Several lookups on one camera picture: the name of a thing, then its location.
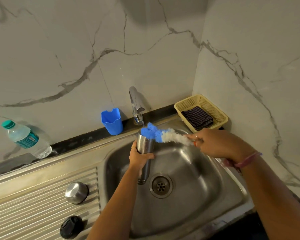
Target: dish towel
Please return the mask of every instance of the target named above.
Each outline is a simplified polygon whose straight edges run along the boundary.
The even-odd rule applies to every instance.
[[[181,114],[197,131],[213,124],[213,118],[199,106],[187,111],[182,111]]]

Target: stainless steel bottle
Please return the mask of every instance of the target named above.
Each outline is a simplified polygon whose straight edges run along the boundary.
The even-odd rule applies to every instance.
[[[147,139],[145,136],[142,136],[139,133],[136,138],[136,149],[140,154],[152,153],[154,148],[154,143],[155,141],[153,139]],[[145,184],[145,182],[147,181],[150,174],[150,166],[151,166],[151,159],[147,161],[147,163],[142,169],[142,174],[138,179],[139,185]]]

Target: drain strainer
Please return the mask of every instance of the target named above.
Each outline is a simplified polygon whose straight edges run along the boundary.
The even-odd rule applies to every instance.
[[[171,194],[173,183],[168,175],[157,173],[150,179],[149,189],[153,196],[163,199]]]

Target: bottle label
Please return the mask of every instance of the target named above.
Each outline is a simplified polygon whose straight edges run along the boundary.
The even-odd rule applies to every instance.
[[[25,137],[23,140],[15,141],[15,143],[18,144],[20,147],[30,148],[34,146],[38,141],[39,141],[39,137],[37,136],[36,133],[34,133],[31,130],[27,137]]]

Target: yellow plastic basket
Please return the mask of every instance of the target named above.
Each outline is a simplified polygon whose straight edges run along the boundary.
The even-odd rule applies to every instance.
[[[197,130],[187,121],[187,119],[181,114],[182,111],[187,111],[193,109],[194,107],[199,106],[205,112],[207,112],[213,118],[213,124],[208,126],[208,128],[219,129],[222,125],[227,123],[228,116],[226,116],[220,109],[212,104],[208,99],[202,95],[195,95],[188,97],[184,100],[181,100],[174,104],[174,108],[178,112],[178,115],[184,121],[184,123],[189,127],[189,129],[196,133]]]

